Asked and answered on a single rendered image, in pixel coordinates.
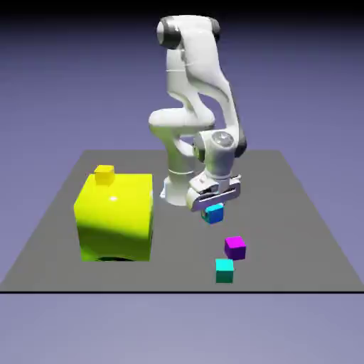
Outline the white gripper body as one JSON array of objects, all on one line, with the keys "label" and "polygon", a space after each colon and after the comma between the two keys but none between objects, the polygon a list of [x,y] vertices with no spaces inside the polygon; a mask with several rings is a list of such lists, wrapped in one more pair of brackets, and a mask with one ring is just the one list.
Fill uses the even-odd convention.
[{"label": "white gripper body", "polygon": [[186,205],[195,212],[235,199],[240,195],[241,178],[241,175],[197,175],[189,181]]}]

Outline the small purple cube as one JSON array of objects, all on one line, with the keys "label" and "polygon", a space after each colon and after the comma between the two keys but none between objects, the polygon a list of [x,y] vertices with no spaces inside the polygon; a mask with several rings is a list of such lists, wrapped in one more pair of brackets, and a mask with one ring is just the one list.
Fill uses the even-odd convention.
[{"label": "small purple cube", "polygon": [[247,246],[243,238],[239,235],[226,237],[224,251],[228,259],[243,260],[246,258]]}]

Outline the small teal cube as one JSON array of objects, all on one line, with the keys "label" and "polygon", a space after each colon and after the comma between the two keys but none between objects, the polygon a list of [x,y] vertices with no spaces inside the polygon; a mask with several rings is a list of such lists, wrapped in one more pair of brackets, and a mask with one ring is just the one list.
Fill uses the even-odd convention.
[{"label": "small teal cube", "polygon": [[215,260],[215,282],[232,284],[234,277],[234,262],[232,259]]}]

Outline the small blue cube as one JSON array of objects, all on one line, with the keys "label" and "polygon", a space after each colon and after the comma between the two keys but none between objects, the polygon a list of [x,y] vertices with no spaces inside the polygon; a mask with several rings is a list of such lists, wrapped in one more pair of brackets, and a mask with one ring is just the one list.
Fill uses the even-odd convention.
[{"label": "small blue cube", "polygon": [[208,224],[219,223],[224,218],[224,204],[210,205],[201,211],[201,217]]}]

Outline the large yellow box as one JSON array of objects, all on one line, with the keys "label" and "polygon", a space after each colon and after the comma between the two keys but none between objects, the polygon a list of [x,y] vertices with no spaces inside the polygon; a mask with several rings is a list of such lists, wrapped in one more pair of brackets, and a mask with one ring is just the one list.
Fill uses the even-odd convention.
[{"label": "large yellow box", "polygon": [[150,173],[116,173],[100,182],[89,174],[74,204],[83,261],[148,261],[153,234]]}]

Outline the small yellow cube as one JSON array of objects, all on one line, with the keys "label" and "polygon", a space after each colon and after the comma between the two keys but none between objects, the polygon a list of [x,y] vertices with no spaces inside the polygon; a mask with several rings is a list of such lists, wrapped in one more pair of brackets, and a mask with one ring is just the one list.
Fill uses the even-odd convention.
[{"label": "small yellow cube", "polygon": [[94,170],[95,183],[98,185],[109,186],[115,178],[113,165],[98,165]]}]

